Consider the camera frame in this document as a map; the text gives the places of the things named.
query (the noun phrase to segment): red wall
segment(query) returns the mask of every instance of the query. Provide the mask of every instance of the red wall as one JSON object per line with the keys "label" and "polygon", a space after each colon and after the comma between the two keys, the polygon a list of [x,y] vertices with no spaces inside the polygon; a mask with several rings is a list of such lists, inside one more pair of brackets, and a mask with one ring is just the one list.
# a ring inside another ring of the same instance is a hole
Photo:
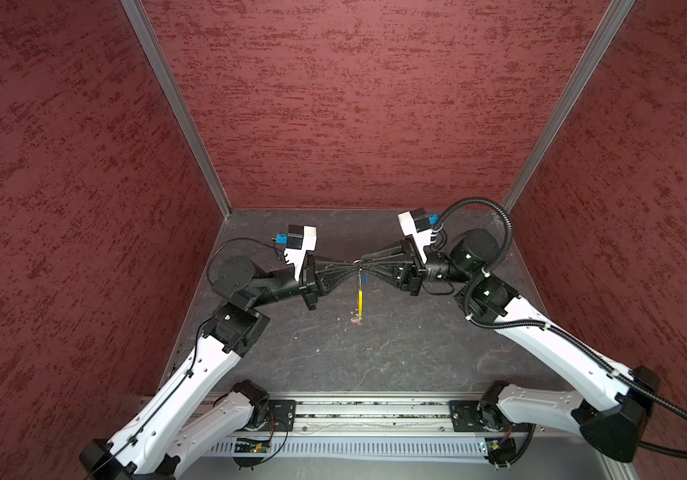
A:
{"label": "red wall", "polygon": [[[551,317],[687,408],[687,1],[637,0],[514,221]],[[645,439],[687,448],[687,424],[659,408]]]}
{"label": "red wall", "polygon": [[607,0],[147,0],[237,207],[502,200]]}
{"label": "red wall", "polygon": [[119,2],[0,2],[0,478],[156,390],[220,221]]}

